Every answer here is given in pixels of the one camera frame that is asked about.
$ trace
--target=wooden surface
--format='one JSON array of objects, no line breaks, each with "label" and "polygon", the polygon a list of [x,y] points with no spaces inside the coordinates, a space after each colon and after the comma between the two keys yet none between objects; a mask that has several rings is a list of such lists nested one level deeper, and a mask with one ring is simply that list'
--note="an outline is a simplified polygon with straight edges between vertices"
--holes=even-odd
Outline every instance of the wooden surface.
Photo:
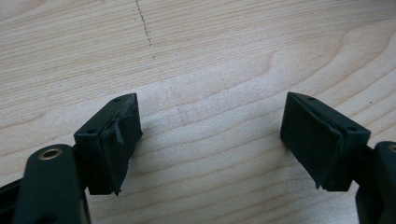
[{"label": "wooden surface", "polygon": [[110,99],[144,136],[93,223],[357,223],[279,140],[287,91],[396,141],[396,2],[1,0],[0,185]]}]

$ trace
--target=wood grain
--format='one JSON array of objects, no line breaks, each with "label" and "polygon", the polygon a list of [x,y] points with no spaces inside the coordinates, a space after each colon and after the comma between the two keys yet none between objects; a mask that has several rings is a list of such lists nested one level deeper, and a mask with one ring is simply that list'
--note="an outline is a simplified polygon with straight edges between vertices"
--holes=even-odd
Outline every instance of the wood grain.
[{"label": "wood grain", "polygon": [[287,91],[396,141],[394,1],[1,0],[0,185],[137,92],[143,139],[93,223],[358,223],[279,140]]}]

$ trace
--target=screw hole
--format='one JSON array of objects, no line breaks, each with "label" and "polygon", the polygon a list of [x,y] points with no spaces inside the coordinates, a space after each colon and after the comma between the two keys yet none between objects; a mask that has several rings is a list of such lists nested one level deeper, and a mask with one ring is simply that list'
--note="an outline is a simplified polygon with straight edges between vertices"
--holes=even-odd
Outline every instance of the screw hole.
[{"label": "screw hole", "polygon": [[89,129],[88,131],[87,131],[87,133],[96,133],[97,132],[97,129]]},{"label": "screw hole", "polygon": [[347,129],[352,132],[356,132],[358,130],[357,128],[354,128],[354,127],[347,127]]},{"label": "screw hole", "polygon": [[52,224],[55,223],[57,220],[57,216],[55,213],[49,213],[41,216],[35,224]]},{"label": "screw hole", "polygon": [[58,157],[59,155],[61,155],[62,150],[60,148],[50,148],[44,152],[42,152],[38,158],[42,161],[47,161],[47,160],[51,160],[55,157]]}]

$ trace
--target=dark scratch mark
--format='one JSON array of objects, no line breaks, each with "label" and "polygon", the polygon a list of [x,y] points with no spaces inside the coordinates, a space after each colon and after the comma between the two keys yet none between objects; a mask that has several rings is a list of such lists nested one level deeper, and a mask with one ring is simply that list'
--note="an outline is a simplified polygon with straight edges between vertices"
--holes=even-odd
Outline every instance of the dark scratch mark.
[{"label": "dark scratch mark", "polygon": [[142,14],[142,10],[140,10],[139,0],[136,0],[136,6],[137,6],[137,10],[139,10],[140,18],[142,19],[142,22],[143,22],[143,27],[145,29],[146,37],[148,38],[148,45],[151,46],[151,37],[149,34],[149,29],[146,25],[145,17]]}]

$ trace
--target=black bracket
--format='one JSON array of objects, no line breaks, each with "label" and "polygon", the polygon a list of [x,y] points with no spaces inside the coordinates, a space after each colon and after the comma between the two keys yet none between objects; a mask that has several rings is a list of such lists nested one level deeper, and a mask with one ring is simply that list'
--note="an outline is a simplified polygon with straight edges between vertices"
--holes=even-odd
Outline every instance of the black bracket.
[{"label": "black bracket", "polygon": [[352,180],[360,223],[396,223],[396,143],[367,147],[370,131],[321,101],[289,92],[280,137],[317,188],[347,191]]},{"label": "black bracket", "polygon": [[76,144],[39,149],[23,179],[0,188],[0,223],[91,223],[90,194],[117,195],[142,136],[136,94],[111,100],[76,133]]}]

